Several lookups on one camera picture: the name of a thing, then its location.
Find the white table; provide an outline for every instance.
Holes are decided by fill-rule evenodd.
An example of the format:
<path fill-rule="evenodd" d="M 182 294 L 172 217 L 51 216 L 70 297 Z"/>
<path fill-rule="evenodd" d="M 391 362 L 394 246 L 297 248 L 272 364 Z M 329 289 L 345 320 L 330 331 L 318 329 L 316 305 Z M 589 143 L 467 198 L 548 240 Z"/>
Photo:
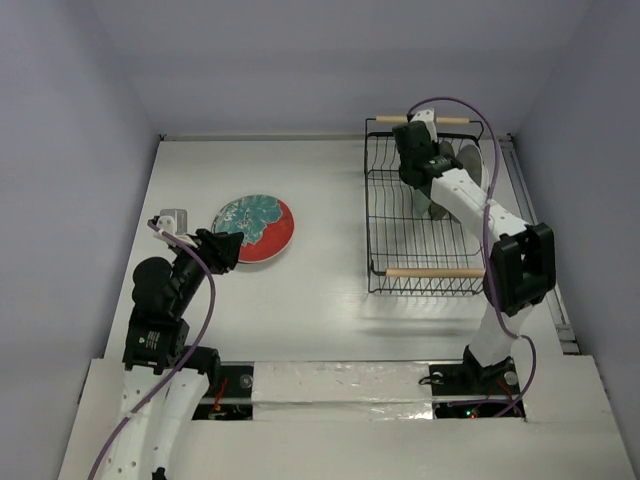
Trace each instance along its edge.
<path fill-rule="evenodd" d="M 482 147 L 487 156 L 490 146 Z M 352 140 L 161 143 L 106 358 L 92 363 L 61 479 L 86 478 L 115 425 L 131 274 L 149 256 L 172 258 L 146 226 L 163 208 L 187 209 L 193 231 L 209 227 L 228 201 L 265 193 L 284 200 L 295 217 L 293 242 L 279 258 L 217 278 L 214 320 L 203 345 L 218 348 L 223 361 L 460 358 L 484 311 L 482 295 L 367 293 L 362 148 Z M 518 211 L 504 164 L 496 198 Z M 185 314 L 191 339 L 207 305 L 208 289 L 201 288 Z M 632 479 L 592 359 L 562 355 L 546 303 L 523 333 L 539 353 L 525 397 L 527 422 L 314 421 L 295 406 L 291 415 L 261 421 L 192 422 L 176 478 Z M 520 374 L 528 372 L 527 345 L 516 343 L 513 356 Z M 392 394 L 380 391 L 381 398 Z"/>

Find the wire dish drying rack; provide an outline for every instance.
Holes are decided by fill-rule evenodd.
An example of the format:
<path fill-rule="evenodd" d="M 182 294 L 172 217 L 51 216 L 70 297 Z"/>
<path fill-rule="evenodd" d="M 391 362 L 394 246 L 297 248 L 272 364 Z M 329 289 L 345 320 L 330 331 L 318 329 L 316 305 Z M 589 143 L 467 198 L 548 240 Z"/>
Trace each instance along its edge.
<path fill-rule="evenodd" d="M 365 123 L 367 274 L 369 292 L 389 295 L 470 296 L 482 291 L 484 262 L 480 243 L 450 214 L 420 217 L 413 196 L 421 195 L 400 180 L 400 158 L 393 134 L 370 131 Z M 479 146 L 480 133 L 439 134 L 455 153 Z"/>

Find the plate in dish rack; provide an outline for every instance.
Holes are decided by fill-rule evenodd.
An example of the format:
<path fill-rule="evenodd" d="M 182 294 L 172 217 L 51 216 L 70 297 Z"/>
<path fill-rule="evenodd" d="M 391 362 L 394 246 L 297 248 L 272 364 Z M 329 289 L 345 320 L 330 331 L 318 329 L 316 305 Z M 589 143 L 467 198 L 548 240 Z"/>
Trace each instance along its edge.
<path fill-rule="evenodd" d="M 225 205 L 216 215 L 214 233 L 244 233 L 242 263 L 258 263 L 275 257 L 293 237 L 289 207 L 270 195 L 247 195 Z"/>

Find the teal flower pattern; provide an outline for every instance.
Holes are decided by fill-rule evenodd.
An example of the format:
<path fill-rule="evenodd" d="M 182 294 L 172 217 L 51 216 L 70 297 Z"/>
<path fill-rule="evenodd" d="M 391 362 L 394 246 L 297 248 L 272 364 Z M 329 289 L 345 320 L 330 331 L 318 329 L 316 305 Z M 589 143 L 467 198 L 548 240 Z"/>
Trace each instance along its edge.
<path fill-rule="evenodd" d="M 270 223 L 282 217 L 278 199 L 269 195 L 249 195 L 227 204 L 214 221 L 216 232 L 244 233 L 242 246 L 257 244 Z"/>

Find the plate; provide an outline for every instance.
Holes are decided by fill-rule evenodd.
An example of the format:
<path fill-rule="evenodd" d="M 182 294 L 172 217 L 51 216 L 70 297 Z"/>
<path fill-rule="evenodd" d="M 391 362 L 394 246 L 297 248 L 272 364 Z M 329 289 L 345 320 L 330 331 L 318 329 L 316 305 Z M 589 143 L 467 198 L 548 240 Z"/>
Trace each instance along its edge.
<path fill-rule="evenodd" d="M 289 207 L 270 195 L 247 195 L 225 205 L 213 220 L 211 231 L 244 233 L 240 262 L 258 263 L 275 257 L 293 237 Z"/>

